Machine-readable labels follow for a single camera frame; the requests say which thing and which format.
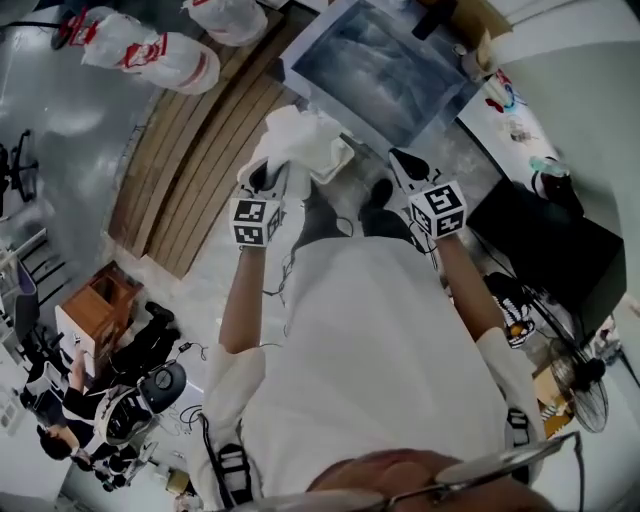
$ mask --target person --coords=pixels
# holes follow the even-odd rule
[[[312,187],[293,247],[287,340],[269,347],[268,368],[259,347],[266,250],[241,251],[188,456],[205,510],[223,508],[225,472],[205,447],[231,428],[255,469],[248,492],[227,495],[236,502],[324,490],[390,499],[459,460],[544,439],[525,355],[507,344],[503,315],[466,249],[455,235],[436,241],[452,304],[409,227],[384,209],[392,192],[390,180],[376,183],[359,213],[364,237],[347,237]],[[529,482],[537,468],[524,469],[519,479]],[[437,509],[552,510],[521,481],[501,478]],[[279,510],[269,503],[264,510]],[[359,509],[309,504],[299,510]],[[432,507],[416,495],[393,510]]]
[[[62,401],[66,425],[54,424],[47,429],[38,427],[40,445],[52,459],[63,460],[73,456],[82,461],[81,465],[91,465],[92,460],[104,459],[118,451],[94,435],[98,405],[113,386],[135,386],[145,372],[164,363],[174,342],[180,338],[180,331],[169,327],[174,321],[171,311],[154,302],[147,302],[145,309],[153,318],[129,345],[113,355],[110,364],[86,393],[84,351],[76,345],[69,389]],[[135,420],[144,422],[148,418]]]

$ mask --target plastic bag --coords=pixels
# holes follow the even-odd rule
[[[248,46],[267,28],[255,0],[187,0],[183,7],[213,40],[227,46]]]
[[[145,80],[183,94],[202,94],[220,76],[215,52],[177,32],[152,34],[144,44],[131,45],[124,67]]]
[[[122,69],[127,48],[132,44],[142,44],[150,34],[154,34],[135,18],[108,7],[91,9],[86,19],[94,23],[80,41],[84,46],[82,64]]]

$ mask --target black shoe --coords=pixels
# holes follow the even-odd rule
[[[147,302],[144,305],[144,309],[146,309],[149,313],[151,313],[155,318],[163,318],[167,321],[167,323],[171,323],[175,320],[175,315],[166,308],[163,308],[160,304],[155,302]]]
[[[371,197],[362,208],[384,208],[393,195],[393,183],[388,178],[379,180],[371,191]]]

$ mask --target office chair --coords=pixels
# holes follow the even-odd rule
[[[24,139],[29,135],[31,135],[31,130],[25,130],[22,135],[20,135],[18,145],[11,150],[11,167],[9,167],[9,152],[2,144],[0,144],[0,217],[4,217],[3,196],[9,188],[9,184],[11,184],[11,190],[18,191],[22,202],[28,203],[35,198],[35,193],[26,193],[24,191],[24,187],[22,186],[22,177],[20,176],[20,172],[22,171],[38,168],[37,161],[34,161],[31,165],[26,167],[20,166]]]

